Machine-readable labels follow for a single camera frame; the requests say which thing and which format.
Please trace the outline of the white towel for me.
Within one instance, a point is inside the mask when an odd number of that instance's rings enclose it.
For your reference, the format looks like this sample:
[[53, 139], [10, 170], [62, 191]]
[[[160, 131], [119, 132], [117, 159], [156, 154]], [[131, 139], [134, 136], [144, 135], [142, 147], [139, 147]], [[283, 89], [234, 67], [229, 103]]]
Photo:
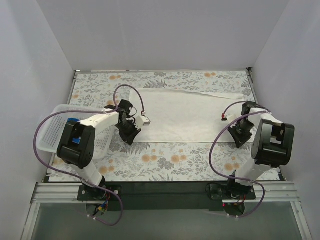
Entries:
[[232, 119], [241, 115], [241, 93], [191, 92], [167, 88], [131, 90], [129, 101], [145, 110], [149, 126], [142, 127], [135, 143], [212, 143]]

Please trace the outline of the blue microfiber towel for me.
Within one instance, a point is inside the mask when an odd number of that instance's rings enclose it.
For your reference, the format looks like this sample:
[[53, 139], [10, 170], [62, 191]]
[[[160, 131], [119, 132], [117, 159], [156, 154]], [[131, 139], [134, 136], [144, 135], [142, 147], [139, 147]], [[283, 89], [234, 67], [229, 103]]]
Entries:
[[[73, 117], [67, 119], [67, 122], [68, 122], [68, 123], [70, 123], [70, 122], [75, 122], [75, 123], [77, 123], [77, 122], [79, 122], [79, 121], [80, 121], [79, 119], [73, 118]], [[73, 137], [73, 138], [72, 138], [72, 142], [75, 143], [75, 144], [79, 144], [80, 141], [81, 141], [81, 137], [80, 137], [80, 136], [79, 136], [79, 137]]]

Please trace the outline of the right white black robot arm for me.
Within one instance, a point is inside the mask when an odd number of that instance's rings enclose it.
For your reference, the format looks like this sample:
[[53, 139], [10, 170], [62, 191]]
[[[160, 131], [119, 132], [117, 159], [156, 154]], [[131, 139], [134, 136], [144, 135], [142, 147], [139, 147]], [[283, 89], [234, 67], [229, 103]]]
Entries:
[[265, 107], [253, 101], [241, 101], [242, 119], [228, 127], [236, 147], [239, 149], [252, 138], [251, 130], [256, 128], [251, 147], [251, 159], [232, 173], [226, 190], [232, 195], [246, 195], [265, 172], [285, 166], [292, 155], [295, 127], [273, 117]]

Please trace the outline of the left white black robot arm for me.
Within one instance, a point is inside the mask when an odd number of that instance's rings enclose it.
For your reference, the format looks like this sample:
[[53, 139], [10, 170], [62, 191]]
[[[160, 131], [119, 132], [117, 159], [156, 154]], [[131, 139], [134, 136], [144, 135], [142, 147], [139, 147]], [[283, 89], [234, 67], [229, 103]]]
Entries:
[[116, 127], [121, 139], [132, 145], [143, 126], [150, 120], [145, 115], [130, 115], [133, 105], [121, 100], [119, 106], [107, 105], [103, 113], [75, 121], [69, 120], [62, 132], [57, 148], [57, 156], [66, 164], [72, 165], [80, 179], [86, 184], [102, 186], [105, 181], [93, 163], [96, 137], [102, 132]]

